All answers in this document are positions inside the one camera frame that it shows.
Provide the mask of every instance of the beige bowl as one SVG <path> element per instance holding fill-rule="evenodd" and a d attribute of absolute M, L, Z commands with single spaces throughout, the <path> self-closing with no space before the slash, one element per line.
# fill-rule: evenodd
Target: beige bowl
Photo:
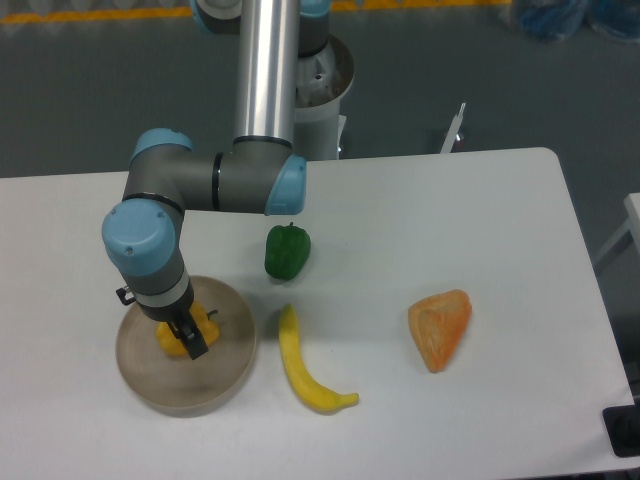
<path fill-rule="evenodd" d="M 120 325 L 116 360 L 129 387 L 167 415 L 203 415 L 229 400 L 242 385 L 256 349 L 256 327 L 249 307 L 229 285 L 192 276 L 195 298 L 213 319 L 220 338 L 196 360 L 164 353 L 155 337 L 157 322 L 134 304 Z"/>

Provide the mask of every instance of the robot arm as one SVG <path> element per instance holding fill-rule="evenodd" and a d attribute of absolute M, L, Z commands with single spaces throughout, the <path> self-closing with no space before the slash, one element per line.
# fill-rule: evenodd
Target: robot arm
<path fill-rule="evenodd" d="M 302 211 L 306 162 L 292 154 L 299 0 L 245 0 L 233 153 L 192 152 L 167 129 L 138 140 L 123 201 L 107 214 L 109 258 L 144 313 L 167 322 L 192 359 L 207 351 L 189 308 L 193 287 L 179 249 L 187 210 L 293 215 Z"/>

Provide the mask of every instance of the black object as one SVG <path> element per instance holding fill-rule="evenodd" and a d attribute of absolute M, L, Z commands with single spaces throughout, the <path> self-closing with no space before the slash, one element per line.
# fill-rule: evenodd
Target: black object
<path fill-rule="evenodd" d="M 125 288 L 119 288 L 118 290 L 116 290 L 116 295 L 118 295 L 118 298 L 120 299 L 120 302 L 125 307 L 128 306 L 128 305 L 131 305 L 133 302 L 136 301 L 136 297 L 134 297 L 133 295 L 131 295 L 129 298 L 127 298 L 127 293 L 130 293 L 130 292 Z"/>
<path fill-rule="evenodd" d="M 200 332 L 195 319 L 189 312 L 194 298 L 193 285 L 189 280 L 187 290 L 170 305 L 149 307 L 138 303 L 147 317 L 156 322 L 166 322 L 169 325 L 173 336 L 180 340 L 191 360 L 195 360 L 209 351 L 202 332 Z"/>
<path fill-rule="evenodd" d="M 588 0 L 514 0 L 511 16 L 529 35 L 559 41 L 576 33 L 588 6 Z"/>
<path fill-rule="evenodd" d="M 640 456 L 640 410 L 635 405 L 602 411 L 613 452 L 622 458 Z"/>

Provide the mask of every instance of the banana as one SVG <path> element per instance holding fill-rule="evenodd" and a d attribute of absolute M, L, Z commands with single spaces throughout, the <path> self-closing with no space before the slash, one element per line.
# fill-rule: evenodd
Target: banana
<path fill-rule="evenodd" d="M 285 305 L 279 322 L 280 352 L 289 383 L 298 398 L 309 408 L 333 413 L 358 403 L 357 393 L 341 395 L 320 385 L 307 371 L 300 354 L 298 316 L 291 304 Z"/>

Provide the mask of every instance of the gray floor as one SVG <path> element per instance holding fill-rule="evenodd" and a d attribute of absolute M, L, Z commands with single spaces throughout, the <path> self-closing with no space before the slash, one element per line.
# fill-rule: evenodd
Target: gray floor
<path fill-rule="evenodd" d="M 558 154 L 594 253 L 640 191 L 640 47 L 587 28 L 537 43 L 502 11 L 334 14 L 356 61 L 347 154 L 434 153 L 466 101 L 466 150 Z M 157 126 L 202 151 L 229 149 L 236 56 L 236 38 L 201 34 L 188 18 L 0 26 L 0 176 L 125 170 L 138 135 Z M 640 357 L 637 252 L 600 284 L 624 358 Z"/>

